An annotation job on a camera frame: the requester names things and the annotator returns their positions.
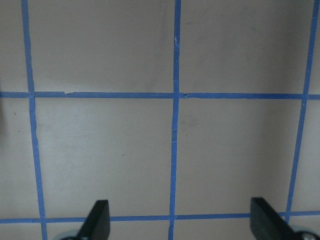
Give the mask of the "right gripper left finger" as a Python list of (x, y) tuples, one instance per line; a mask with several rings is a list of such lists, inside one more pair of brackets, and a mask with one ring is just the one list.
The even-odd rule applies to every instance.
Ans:
[(111, 232), (108, 200), (97, 200), (81, 226), (76, 240), (107, 240)]

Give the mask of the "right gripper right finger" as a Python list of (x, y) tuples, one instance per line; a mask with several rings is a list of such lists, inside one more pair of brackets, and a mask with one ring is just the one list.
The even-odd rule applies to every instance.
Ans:
[(262, 197), (250, 200), (250, 230), (256, 240), (299, 240), (295, 232)]

